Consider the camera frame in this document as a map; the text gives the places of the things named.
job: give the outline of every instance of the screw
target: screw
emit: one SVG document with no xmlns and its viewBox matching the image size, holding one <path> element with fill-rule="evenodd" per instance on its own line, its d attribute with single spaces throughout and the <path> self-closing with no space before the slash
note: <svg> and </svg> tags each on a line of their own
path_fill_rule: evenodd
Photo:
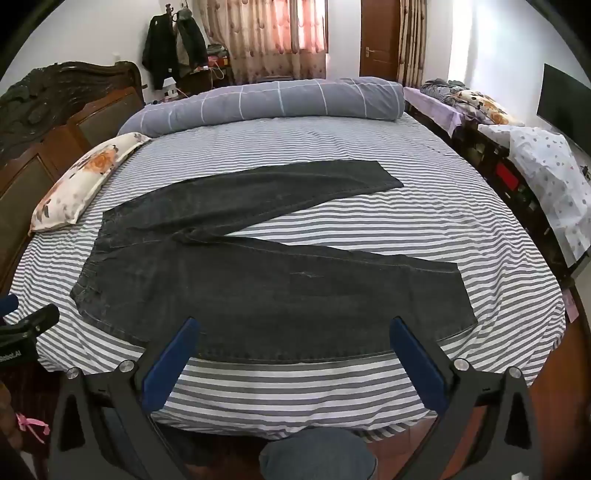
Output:
<svg viewBox="0 0 591 480">
<path fill-rule="evenodd" d="M 456 367 L 459 371 L 465 372 L 470 368 L 470 364 L 468 360 L 464 360 L 463 358 L 456 358 L 453 361 L 453 366 Z"/>
<path fill-rule="evenodd" d="M 67 377 L 69 380 L 72 380 L 73 378 L 76 378 L 78 375 L 80 375 L 80 369 L 79 369 L 79 368 L 76 368 L 76 367 L 70 368 L 70 369 L 69 369 L 69 370 L 66 372 L 66 377 Z"/>
<path fill-rule="evenodd" d="M 119 370 L 123 373 L 131 372 L 135 367 L 133 360 L 124 360 L 119 364 Z"/>
<path fill-rule="evenodd" d="M 521 370 L 519 370 L 517 367 L 510 367 L 509 375 L 513 378 L 521 378 Z"/>
</svg>

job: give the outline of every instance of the pink ribbon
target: pink ribbon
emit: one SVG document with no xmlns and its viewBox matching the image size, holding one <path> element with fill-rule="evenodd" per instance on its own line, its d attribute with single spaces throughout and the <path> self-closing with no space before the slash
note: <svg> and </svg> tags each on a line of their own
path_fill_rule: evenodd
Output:
<svg viewBox="0 0 591 480">
<path fill-rule="evenodd" d="M 39 440 L 41 443 L 45 444 L 45 442 L 39 438 L 39 435 L 37 435 L 35 430 L 33 430 L 33 427 L 31 427 L 31 425 L 43 427 L 43 435 L 47 436 L 47 435 L 49 435 L 49 432 L 50 432 L 49 425 L 47 423 L 45 423 L 44 421 L 41 421 L 41 420 L 28 419 L 24 415 L 22 415 L 21 413 L 17 413 L 17 420 L 18 420 L 18 427 L 21 429 L 22 432 L 26 432 L 28 429 L 35 436 L 35 438 L 37 440 Z"/>
</svg>

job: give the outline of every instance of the door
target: door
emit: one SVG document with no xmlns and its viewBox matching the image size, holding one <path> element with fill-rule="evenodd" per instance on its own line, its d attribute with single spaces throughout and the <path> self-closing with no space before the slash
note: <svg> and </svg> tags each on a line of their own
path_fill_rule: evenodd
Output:
<svg viewBox="0 0 591 480">
<path fill-rule="evenodd" d="M 361 0 L 361 76 L 396 79 L 399 35 L 400 0 Z"/>
</svg>

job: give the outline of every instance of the floral curtain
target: floral curtain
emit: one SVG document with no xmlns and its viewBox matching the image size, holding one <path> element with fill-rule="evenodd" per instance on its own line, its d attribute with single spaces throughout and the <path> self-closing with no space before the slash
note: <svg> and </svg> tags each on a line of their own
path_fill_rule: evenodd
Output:
<svg viewBox="0 0 591 480">
<path fill-rule="evenodd" d="M 398 82 L 407 87 L 423 83 L 426 34 L 426 0 L 400 0 Z"/>
<path fill-rule="evenodd" d="M 207 36 L 230 52 L 236 82 L 326 77 L 325 0 L 196 0 Z"/>
</svg>

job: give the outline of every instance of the television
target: television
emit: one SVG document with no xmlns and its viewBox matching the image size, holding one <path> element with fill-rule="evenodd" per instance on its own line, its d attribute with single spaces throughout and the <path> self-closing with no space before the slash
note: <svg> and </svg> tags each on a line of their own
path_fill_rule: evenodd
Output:
<svg viewBox="0 0 591 480">
<path fill-rule="evenodd" d="M 544 65 L 538 116 L 591 156 L 591 89 L 559 69 Z"/>
</svg>

